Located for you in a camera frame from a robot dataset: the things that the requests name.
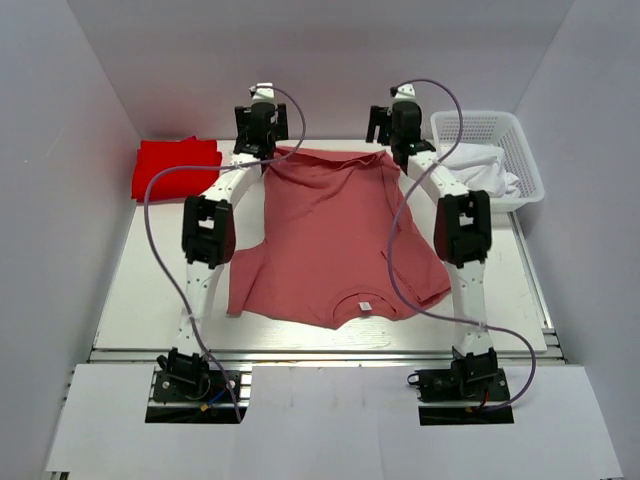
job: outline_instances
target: white plastic basket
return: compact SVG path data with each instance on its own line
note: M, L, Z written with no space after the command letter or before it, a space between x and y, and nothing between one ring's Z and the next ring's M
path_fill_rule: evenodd
M502 147L506 157L505 168L520 179L520 198L492 198L492 213L513 212L522 205L542 200L544 187L517 117L507 112L469 110L462 112L462 118L462 141ZM458 112L455 110L431 115L431 128L438 152L453 144L459 125Z

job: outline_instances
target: purple cable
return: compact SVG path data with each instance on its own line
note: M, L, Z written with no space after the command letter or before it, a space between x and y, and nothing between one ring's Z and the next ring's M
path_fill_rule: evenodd
M298 141L296 146L293 147L293 149L289 153L287 153L286 155L283 155L282 157L279 157L279 158L273 158L273 159L269 159L269 160L256 160L255 162L247 162L247 163L243 163L241 165L220 165L220 166L211 166L211 167L203 167L203 166L199 166L199 165L182 165L182 166L179 166L179 167L167 168L166 170L163 170L163 171L159 172L157 175L155 175L151 179L151 181L149 182L149 185L147 186L147 190L144 193L144 228L145 228L145 231L147 233L147 240L149 242L149 247L151 248L151 253L155 257L156 261L158 262L158 265L160 266L160 268L162 269L164 274L167 276L167 278L169 279L169 281L171 282L173 287L178 292L178 295L180 296L180 299L182 300L182 303L184 304L184 308L185 308L185 311L187 312L187 316L189 317L189 323L191 323L191 329L193 330L193 336L196 338L196 341L198 342L198 345L200 346L200 349L202 350L203 354L211 362L213 362L216 367L218 367L218 370L220 370L220 373L222 374L222 378L224 379L224 383L227 386L227 389L229 390L229 394L231 395L231 403L233 403L233 408L234 408L234 410L236 412L236 418L238 420L238 423L240 423L242 421L242 416L240 415L240 408L238 407L238 399L236 398L236 394L233 391L233 388L231 387L231 384L229 383L229 375L227 375L227 371L224 369L224 367L218 361L218 359L213 355L213 353L211 353L209 351L209 349L205 345L204 341L202 340L202 337L200 336L200 332L198 331L198 327L196 325L196 320L195 320L195 318L193 316L193 309L191 308L191 305L189 304L189 300L187 299L186 294L182 290L182 287L180 287L180 285L176 281L175 277L169 271L169 268L167 267L167 265L162 260L162 257L160 257L160 253L158 253L158 248L156 247L156 243L153 240L153 234L151 233L151 224L149 222L149 199L151 198L151 190L153 189L153 185L158 180L160 180L162 177L164 177L165 175L167 175L169 173L181 172L181 171L185 171L185 170L203 170L203 171L236 170L236 169L239 169L239 168L253 167L253 166L256 166L256 165L268 165L268 164L274 163L274 162L281 162L283 160L288 159L292 155L294 155L298 151L298 149L300 148L300 145L302 145L302 142L304 141L305 136L307 134L307 121L306 121L306 119L304 117L304 113L302 112L302 108L300 108L300 105L298 105L298 102L296 102L295 99L291 95L289 95L287 92L285 92L284 90L282 90L280 88L277 88L277 87L273 87L273 86L270 86L270 87L267 87L267 88L271 88L272 90L275 90L276 92L282 93L285 97L287 97L291 101L291 103L293 103L293 105L298 110L298 113L300 114L300 121L302 122L302 133L300 135L300 140Z
M458 112L458 119L460 120L460 127L458 129L458 135L456 137L456 141L453 143L453 146L451 147L451 149L448 152L446 152L444 155L442 155L440 158L438 158L432 165L430 165L418 177L418 179L415 181L415 183L413 185L411 185L409 190L407 190L407 193L404 196L404 200L400 204L400 207L398 208L398 211L396 212L395 216L393 217L393 224L391 226L391 234L389 235L389 241L387 242L387 252L388 252L388 255L387 255L387 270L388 270L388 273L389 273L389 279L391 280L391 286L393 287L393 290L396 292L396 295L398 295L398 298L400 298L402 303L407 305L412 310L415 310L416 312L421 313L422 315L426 315L427 317L435 318L437 320L443 320L445 322L463 323L465 325L475 325L475 326L479 326L479 327L485 327L487 330L491 330L493 332L507 333L509 335L512 335L512 336L518 338L520 341L522 341L522 343L524 343L526 345L526 347L529 350L529 353L531 355L531 372L529 373L529 378L527 379L524 387L522 387L522 389L516 395L514 395L511 399L507 400L506 402L501 403L499 405L495 405L493 407L484 407L483 408L483 410L488 410L488 411L499 410L501 408L508 407L509 405L513 404L515 401L520 399L527 392L527 390L529 390L529 387L533 383L533 378L535 377L535 374L536 374L537 359L536 359L536 352L533 349L533 346L531 345L531 343L524 336L519 334L518 332L516 332L514 330L510 330L508 328L492 327L490 325L482 324L481 322L477 322L475 320L464 319L464 318L456 318L456 317L448 317L446 315L438 315L438 314L435 314L435 313L430 313L427 310L423 310L419 306L414 305L413 303L411 303L402 294L402 292L400 291L400 288L398 287L398 283L397 283L396 277L395 277L395 272L393 270L393 241L395 240L397 232L398 232L398 222L400 220L400 216L402 215L402 212L404 212L404 209L407 206L407 202L409 201L409 197L420 186L422 181L425 178L427 178L429 175L431 175L433 170L435 170L435 168L438 165L440 165L445 159L447 159L453 153L453 151L458 147L458 145L460 144L460 141L462 140L462 128L463 128L463 123L464 123L463 122L463 116L462 116L462 108L460 107L460 102L458 102L458 99L453 94L453 92L451 90L449 90L446 86L444 86L442 83L437 82L435 80L428 79L428 78L416 78L416 79L413 79L413 80L408 80L406 82L402 82L402 83L398 84L395 88L400 88L402 85L405 85L407 83L416 83L416 82L430 83L432 85L436 85L436 86L440 87L442 90L447 92L447 94L451 97L451 100L453 100L453 103L456 106L456 110Z

